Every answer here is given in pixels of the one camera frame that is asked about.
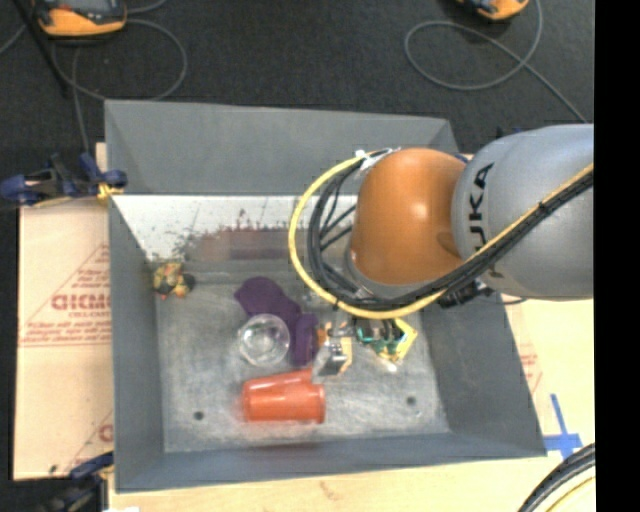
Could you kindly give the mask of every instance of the orange cup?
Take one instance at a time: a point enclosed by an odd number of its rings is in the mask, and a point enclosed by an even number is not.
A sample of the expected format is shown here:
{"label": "orange cup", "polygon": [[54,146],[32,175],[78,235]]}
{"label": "orange cup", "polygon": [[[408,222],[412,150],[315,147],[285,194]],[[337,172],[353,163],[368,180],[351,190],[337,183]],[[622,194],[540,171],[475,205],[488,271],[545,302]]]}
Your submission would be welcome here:
{"label": "orange cup", "polygon": [[248,380],[242,386],[247,421],[311,421],[325,416],[324,386],[311,382],[311,368]]}

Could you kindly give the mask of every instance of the clear glass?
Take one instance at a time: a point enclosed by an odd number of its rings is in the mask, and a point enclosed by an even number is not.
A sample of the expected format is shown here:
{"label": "clear glass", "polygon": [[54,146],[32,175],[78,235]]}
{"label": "clear glass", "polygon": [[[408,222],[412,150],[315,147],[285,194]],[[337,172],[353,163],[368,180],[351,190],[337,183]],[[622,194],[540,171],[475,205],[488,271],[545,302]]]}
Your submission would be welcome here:
{"label": "clear glass", "polygon": [[291,336],[284,321],[275,315],[261,314],[249,319],[238,330],[240,353],[255,366],[272,366],[284,359]]}

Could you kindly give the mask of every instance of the small toy figure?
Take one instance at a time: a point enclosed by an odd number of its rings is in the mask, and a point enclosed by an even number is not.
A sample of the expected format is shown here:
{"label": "small toy figure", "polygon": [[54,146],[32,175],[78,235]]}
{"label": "small toy figure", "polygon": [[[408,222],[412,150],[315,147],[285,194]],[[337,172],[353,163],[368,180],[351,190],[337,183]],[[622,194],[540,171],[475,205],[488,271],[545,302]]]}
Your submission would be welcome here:
{"label": "small toy figure", "polygon": [[184,298],[196,284],[195,277],[182,272],[182,263],[165,263],[153,274],[153,289],[166,299],[170,294]]}

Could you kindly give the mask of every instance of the bin floor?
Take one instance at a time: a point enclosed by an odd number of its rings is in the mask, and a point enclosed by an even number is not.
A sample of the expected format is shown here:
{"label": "bin floor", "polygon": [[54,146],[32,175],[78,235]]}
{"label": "bin floor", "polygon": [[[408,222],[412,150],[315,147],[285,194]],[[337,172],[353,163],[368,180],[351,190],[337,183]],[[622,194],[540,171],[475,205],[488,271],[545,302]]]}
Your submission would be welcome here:
{"label": "bin floor", "polygon": [[417,316],[405,319],[419,334],[395,372],[371,348],[354,343],[352,366],[342,376],[324,381],[324,423],[245,422],[239,403],[243,382],[293,368],[286,361],[256,368],[242,358],[236,333],[248,316],[234,292],[245,279],[261,275],[273,279],[321,321],[331,318],[330,309],[317,302],[312,306],[291,272],[190,273],[196,286],[186,298],[156,301],[167,452],[449,430]]}

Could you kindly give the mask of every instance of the gray bin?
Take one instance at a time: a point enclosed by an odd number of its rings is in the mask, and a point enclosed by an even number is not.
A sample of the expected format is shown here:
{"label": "gray bin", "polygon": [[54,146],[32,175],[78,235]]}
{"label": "gray bin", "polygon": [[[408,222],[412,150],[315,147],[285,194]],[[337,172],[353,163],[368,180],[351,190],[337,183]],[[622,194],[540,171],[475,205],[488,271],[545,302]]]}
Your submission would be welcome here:
{"label": "gray bin", "polygon": [[[305,302],[278,249],[282,202],[356,149],[455,152],[446,121],[144,102],[107,102],[106,113],[109,166],[132,178],[110,206],[118,491],[545,454],[495,303],[412,315],[419,335],[394,375],[354,347],[344,380],[326,383],[321,425],[247,425],[237,414],[241,383],[260,373],[234,352],[245,317],[233,290],[266,275],[321,318],[330,314]],[[264,236],[247,241],[238,234],[247,230],[233,229],[238,212],[261,208]],[[222,232],[236,235],[217,239]],[[185,299],[152,291],[154,265],[168,258],[196,276]]]}

